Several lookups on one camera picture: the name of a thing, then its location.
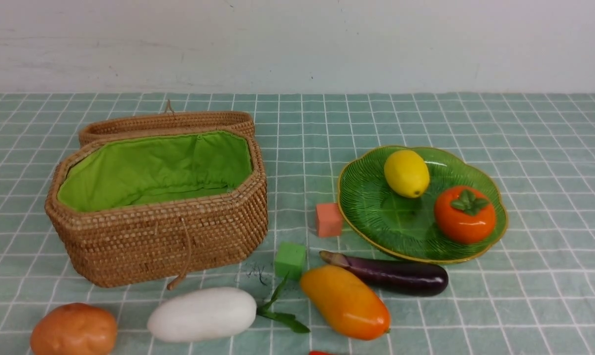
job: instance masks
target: green fabric lining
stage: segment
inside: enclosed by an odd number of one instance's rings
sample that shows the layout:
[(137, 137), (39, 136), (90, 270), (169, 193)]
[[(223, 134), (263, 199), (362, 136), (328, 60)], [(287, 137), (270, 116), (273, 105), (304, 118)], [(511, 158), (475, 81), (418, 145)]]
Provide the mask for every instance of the green fabric lining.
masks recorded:
[(95, 212), (220, 195), (252, 171), (247, 141), (227, 131), (122, 140), (72, 167), (58, 200)]

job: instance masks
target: leaf-shaped plate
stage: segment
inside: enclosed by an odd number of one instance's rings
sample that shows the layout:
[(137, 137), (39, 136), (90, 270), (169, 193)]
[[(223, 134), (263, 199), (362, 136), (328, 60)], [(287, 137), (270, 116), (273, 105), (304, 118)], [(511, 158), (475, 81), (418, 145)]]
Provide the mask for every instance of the leaf-shaped plate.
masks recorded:
[[(385, 180), (385, 160), (401, 149), (412, 149), (428, 166), (430, 184), (419, 198), (399, 196)], [(433, 205), (437, 196), (457, 185), (478, 189), (495, 208), (495, 230), (488, 238), (473, 245), (449, 240), (435, 224)], [(351, 228), (370, 244), (396, 258), (426, 263), (461, 263), (484, 254), (507, 230), (507, 212), (493, 180), (457, 156), (437, 148), (379, 146), (343, 168), (338, 191), (339, 209)]]

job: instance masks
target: lemon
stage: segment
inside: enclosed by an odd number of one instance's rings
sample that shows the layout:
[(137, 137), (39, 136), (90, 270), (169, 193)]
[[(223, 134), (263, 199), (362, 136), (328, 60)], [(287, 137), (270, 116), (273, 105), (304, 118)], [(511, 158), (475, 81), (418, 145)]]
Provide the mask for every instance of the lemon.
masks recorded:
[(428, 167), (415, 151), (395, 151), (385, 161), (384, 170), (387, 184), (400, 196), (417, 198), (428, 188)]

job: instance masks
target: fake fruit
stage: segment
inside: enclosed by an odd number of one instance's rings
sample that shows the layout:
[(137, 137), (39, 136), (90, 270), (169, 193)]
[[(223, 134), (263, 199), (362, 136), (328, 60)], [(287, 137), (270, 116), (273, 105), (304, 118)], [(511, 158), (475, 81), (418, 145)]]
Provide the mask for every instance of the fake fruit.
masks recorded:
[(420, 197), (430, 182), (424, 159), (409, 149), (395, 151), (387, 157), (383, 170), (390, 188), (406, 198)]
[(488, 238), (496, 226), (496, 213), (489, 199), (468, 186), (447, 189), (433, 207), (437, 227), (449, 239), (475, 244)]
[(34, 355), (109, 355), (115, 347), (115, 317), (102, 308), (69, 303), (47, 313), (30, 336)]
[(300, 287), (328, 325), (350, 338), (370, 341), (389, 331), (385, 303), (357, 276), (334, 265), (304, 273)]
[(160, 341), (199, 342), (242, 333), (259, 315), (282, 322), (293, 332), (310, 332), (294, 315), (269, 310), (284, 285), (286, 277), (273, 292), (271, 300), (259, 307), (254, 297), (236, 287), (203, 288), (183, 294), (158, 306), (148, 318), (146, 327)]
[(368, 285), (408, 296), (435, 296), (449, 284), (449, 276), (440, 265), (358, 258), (325, 250), (319, 256), (330, 265), (352, 272)]

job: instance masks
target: woven rattan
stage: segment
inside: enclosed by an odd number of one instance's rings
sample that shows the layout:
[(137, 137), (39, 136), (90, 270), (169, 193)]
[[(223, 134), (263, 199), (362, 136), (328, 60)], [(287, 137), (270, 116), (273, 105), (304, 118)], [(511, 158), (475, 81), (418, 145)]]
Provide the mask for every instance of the woven rattan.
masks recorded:
[(159, 130), (164, 128), (203, 127), (220, 129), (231, 128), (242, 132), (247, 137), (254, 137), (255, 128), (251, 115), (241, 111), (198, 111), (174, 112), (167, 110), (162, 114), (120, 117), (88, 124), (78, 132), (78, 141), (83, 146), (102, 137), (122, 135), (129, 132)]
[(233, 127), (221, 130), (247, 140), (253, 170), (230, 193), (85, 213), (56, 197), (70, 168), (108, 142), (212, 130), (173, 128), (105, 135), (56, 167), (45, 212), (76, 272), (100, 287), (178, 276), (168, 285), (172, 289), (189, 272), (239, 263), (250, 256), (268, 229), (266, 175), (256, 141)]

